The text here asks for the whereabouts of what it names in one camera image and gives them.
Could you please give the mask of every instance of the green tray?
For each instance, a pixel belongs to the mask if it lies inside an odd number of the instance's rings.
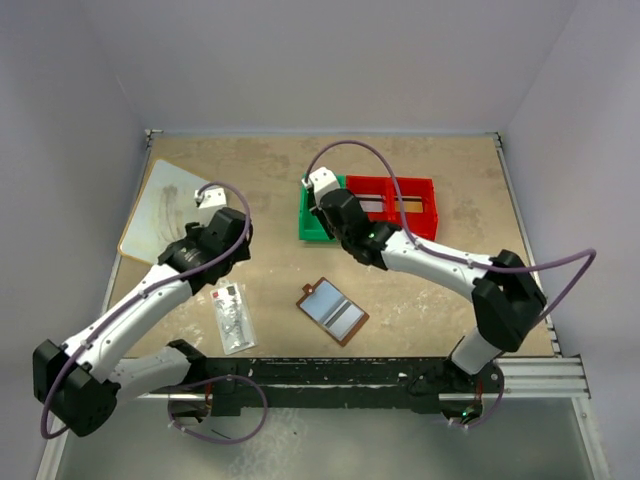
[[[342,188],[347,185],[345,175],[336,175]],[[307,242],[332,242],[316,217],[307,210],[307,191],[300,185],[300,211],[298,212],[298,238]]]

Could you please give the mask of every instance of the red tray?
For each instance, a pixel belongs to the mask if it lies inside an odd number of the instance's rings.
[[[409,230],[427,240],[435,240],[438,211],[433,181],[429,178],[398,177],[398,184],[405,199]],[[402,226],[391,178],[347,175],[346,186],[354,195],[361,198],[361,203],[373,202],[367,206],[378,211],[367,212],[371,221],[388,221]]]

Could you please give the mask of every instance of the cable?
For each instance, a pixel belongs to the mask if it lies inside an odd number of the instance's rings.
[[[248,433],[244,437],[219,440],[217,438],[208,437],[207,435],[202,435],[201,433],[194,432],[193,430],[189,430],[188,428],[186,428],[178,420],[176,420],[173,413],[171,413],[170,406],[167,405],[167,414],[169,415],[169,420],[171,421],[169,425],[177,428],[178,430],[180,430],[183,433],[186,433],[187,435],[191,435],[192,437],[195,437],[199,440],[204,440],[205,442],[214,443],[216,445],[237,445],[238,443],[242,443],[249,440],[250,438],[253,438],[262,429],[262,427],[264,426],[264,422],[267,420],[269,405],[267,403],[267,396],[264,394],[264,391],[260,388],[260,386],[256,382],[251,380],[249,377],[243,377],[241,375],[222,375],[219,377],[210,378],[208,380],[203,380],[201,382],[190,383],[187,385],[179,385],[177,388],[183,389],[183,388],[201,387],[202,385],[210,385],[214,382],[220,382],[222,380],[238,380],[240,382],[243,382],[243,383],[246,383],[247,385],[252,386],[258,392],[258,395],[260,395],[260,400],[262,400],[262,417],[260,418],[260,422],[258,423],[256,428],[254,428],[250,433]]]
[[[384,156],[371,145],[361,142],[359,140],[338,140],[336,142],[330,143],[329,145],[325,146],[322,150],[320,150],[315,155],[315,157],[313,157],[313,160],[311,160],[311,163],[309,164],[309,168],[307,168],[307,172],[305,173],[305,177],[304,177],[305,182],[308,181],[309,174],[311,173],[312,168],[314,167],[316,162],[320,159],[320,157],[324,155],[327,151],[331,150],[334,147],[337,147],[338,145],[357,145],[359,147],[369,150],[376,157],[378,157],[378,160],[382,162],[382,164],[387,169],[387,172],[389,172],[389,176],[391,177],[391,181],[393,182],[393,188],[396,192],[396,196],[398,197],[398,200],[399,200],[398,203],[400,204],[400,218],[402,220],[402,228],[404,229],[405,234],[417,249],[422,250],[423,252],[429,255],[432,255],[437,258],[441,258],[443,260],[459,263],[461,265],[468,265],[469,268],[480,268],[482,270],[486,270],[489,272],[506,273],[506,274],[533,273],[533,272],[540,272],[543,270],[550,270],[552,268],[568,265],[569,263],[573,263],[577,260],[580,260],[581,258],[587,257],[584,264],[580,267],[578,272],[574,275],[574,277],[567,284],[567,286],[558,294],[556,299],[553,300],[553,302],[551,302],[547,306],[547,308],[544,309],[544,311],[540,314],[540,316],[536,320],[536,323],[535,323],[536,325],[540,321],[542,321],[547,315],[549,315],[560,304],[560,302],[564,299],[564,297],[566,297],[567,294],[576,285],[576,283],[578,283],[580,278],[582,278],[582,276],[589,269],[589,267],[591,266],[591,264],[596,258],[596,254],[597,254],[596,250],[593,248],[587,248],[586,250],[582,250],[581,252],[575,253],[573,255],[569,255],[568,257],[560,258],[559,260],[554,260],[552,262],[541,263],[541,264],[530,266],[530,267],[505,268],[505,267],[496,267],[495,265],[487,265],[485,263],[480,263],[476,261],[468,261],[466,258],[458,257],[455,255],[449,255],[447,253],[442,253],[436,250],[432,250],[426,245],[423,245],[422,243],[418,242],[418,239],[409,230],[409,223],[407,222],[407,213],[405,211],[404,200],[402,199],[402,193],[400,191],[400,185],[398,184],[398,179],[396,178],[396,175],[393,172],[393,169],[391,168],[391,165],[389,164],[387,159],[384,158]]]
[[[189,278],[189,277],[191,277],[193,275],[197,275],[198,273],[200,273],[202,271],[205,271],[205,270],[208,270],[209,268],[213,267],[214,265],[216,265],[216,264],[220,263],[221,261],[225,260],[233,252],[235,252],[240,247],[240,245],[242,245],[242,242],[245,240],[247,235],[250,234],[250,230],[251,230],[251,228],[250,228],[251,227],[251,209],[249,208],[249,202],[244,197],[244,195],[242,195],[240,190],[235,188],[233,185],[229,185],[229,184],[224,183],[224,182],[211,182],[211,183],[207,183],[202,188],[200,188],[200,190],[198,190],[198,194],[201,194],[206,189],[211,188],[211,187],[223,187],[223,188],[226,188],[228,190],[231,190],[238,197],[238,199],[242,203],[242,206],[244,207],[244,214],[245,214],[244,226],[243,226],[243,229],[242,229],[242,233],[240,234],[240,236],[238,237],[236,242],[227,251],[225,251],[224,253],[218,255],[213,260],[211,260],[211,261],[209,261],[209,262],[207,262],[207,263],[205,263],[203,265],[200,265],[199,267],[193,268],[191,270],[187,270],[186,272],[182,272],[180,274],[174,275],[173,277],[165,278],[164,280],[161,280],[159,282],[156,282],[156,283],[148,286],[147,288],[145,288],[144,290],[139,292],[138,295],[130,298],[129,300],[124,302],[121,306],[119,306],[118,308],[114,309],[113,312],[111,312],[111,314],[107,318],[105,318],[104,321],[93,330],[93,332],[85,339],[83,344],[80,345],[80,347],[78,347],[78,349],[75,352],[73,352],[73,354],[69,357],[69,360],[67,360],[66,363],[62,366],[62,368],[60,369],[60,372],[58,373],[58,375],[56,376],[55,380],[53,381],[53,384],[51,385],[51,388],[49,389],[49,392],[47,393],[47,397],[45,398],[44,406],[42,408],[42,415],[40,417],[40,435],[42,435],[42,438],[44,438],[46,440],[51,440],[51,439],[54,439],[56,437],[59,437],[64,432],[69,430],[69,427],[65,426],[65,427],[61,428],[60,430],[58,430],[57,432],[49,432],[49,427],[48,427],[47,424],[48,424],[48,419],[49,419],[49,412],[51,411],[51,405],[53,403],[53,397],[58,392],[58,389],[60,388],[60,385],[62,384],[62,382],[66,378],[67,374],[69,373],[69,370],[71,370],[71,367],[73,367],[76,364],[76,362],[77,362],[78,358],[80,357],[80,355],[82,355],[82,353],[87,349],[87,347],[89,345],[91,345],[91,343],[96,338],[98,338],[98,336],[102,332],[104,332],[109,327],[109,325],[111,325],[120,315],[122,315],[129,308],[131,308],[133,305],[135,305],[138,301],[140,301],[141,299],[147,297],[150,293],[152,293],[153,291],[157,290],[158,288],[163,287],[163,286],[165,286],[165,285],[167,285],[169,283],[175,282],[177,280],[185,280],[185,279],[187,279],[187,278]]]

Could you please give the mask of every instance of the wooden tabletop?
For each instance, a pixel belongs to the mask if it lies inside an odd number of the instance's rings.
[[[244,287],[258,346],[237,355],[447,355],[475,325],[467,300],[421,278],[360,265],[336,245],[298,240],[300,177],[319,149],[341,138],[161,136],[154,141],[150,165],[167,160],[202,178],[232,183],[249,200],[252,258],[236,265],[225,280]],[[437,242],[487,254],[504,248],[526,258],[493,139],[357,138],[386,155],[398,176],[433,179],[440,217]],[[385,175],[375,157],[355,146],[335,148],[319,165],[344,175]],[[241,208],[236,199],[229,203]],[[148,269],[149,265],[122,258],[111,303],[131,290]],[[302,287],[320,277],[371,316],[345,347],[296,307]],[[129,356],[153,353],[176,338],[184,338],[208,356],[223,356],[211,289],[205,287],[169,313]],[[544,325],[529,334],[518,355],[553,355]]]

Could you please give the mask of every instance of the table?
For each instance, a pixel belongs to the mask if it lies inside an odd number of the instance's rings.
[[[443,356],[475,325],[471,304],[451,291],[417,277],[360,265],[336,245],[298,240],[300,177],[318,150],[342,138],[347,137],[160,136],[154,140],[151,162],[165,159],[203,178],[232,183],[251,204],[252,259],[236,265],[226,277],[243,285],[259,342],[239,356]],[[526,258],[491,137],[355,138],[381,150],[397,175],[433,179],[440,217],[436,241],[478,253],[497,254],[505,248]],[[335,148],[319,165],[344,175],[385,175],[377,159],[356,146]],[[236,199],[230,205],[241,208]],[[111,304],[148,269],[122,258]],[[323,276],[371,316],[345,347],[295,306],[302,286]],[[207,356],[223,356],[211,289],[205,287],[173,310],[128,356],[153,353],[176,338],[184,338]],[[544,324],[529,334],[518,355],[553,355]]]

